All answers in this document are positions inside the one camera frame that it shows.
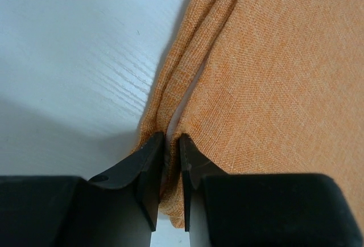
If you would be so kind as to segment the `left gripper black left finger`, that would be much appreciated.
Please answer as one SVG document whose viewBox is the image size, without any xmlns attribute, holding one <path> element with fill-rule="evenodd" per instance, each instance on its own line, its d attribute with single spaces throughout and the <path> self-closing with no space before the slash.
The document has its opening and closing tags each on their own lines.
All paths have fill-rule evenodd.
<svg viewBox="0 0 364 247">
<path fill-rule="evenodd" d="M 149 246 L 156 230 L 164 135 L 85 180 L 2 176 L 2 246 Z"/>
</svg>

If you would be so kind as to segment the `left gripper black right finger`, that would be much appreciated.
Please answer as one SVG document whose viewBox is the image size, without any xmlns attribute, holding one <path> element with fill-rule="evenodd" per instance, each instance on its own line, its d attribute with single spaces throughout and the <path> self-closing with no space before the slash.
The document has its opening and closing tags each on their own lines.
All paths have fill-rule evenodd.
<svg viewBox="0 0 364 247">
<path fill-rule="evenodd" d="M 191 246 L 363 245 L 341 189 L 324 174 L 228 174 L 187 134 L 179 155 Z"/>
</svg>

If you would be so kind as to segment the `orange cloth napkin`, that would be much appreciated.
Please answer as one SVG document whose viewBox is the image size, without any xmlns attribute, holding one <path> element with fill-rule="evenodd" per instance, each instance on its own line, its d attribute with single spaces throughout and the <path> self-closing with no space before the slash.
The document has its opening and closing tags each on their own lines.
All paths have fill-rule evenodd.
<svg viewBox="0 0 364 247">
<path fill-rule="evenodd" d="M 363 225 L 363 0 L 191 0 L 140 143 L 156 131 L 160 209 L 176 228 L 183 133 L 231 174 L 331 176 Z"/>
</svg>

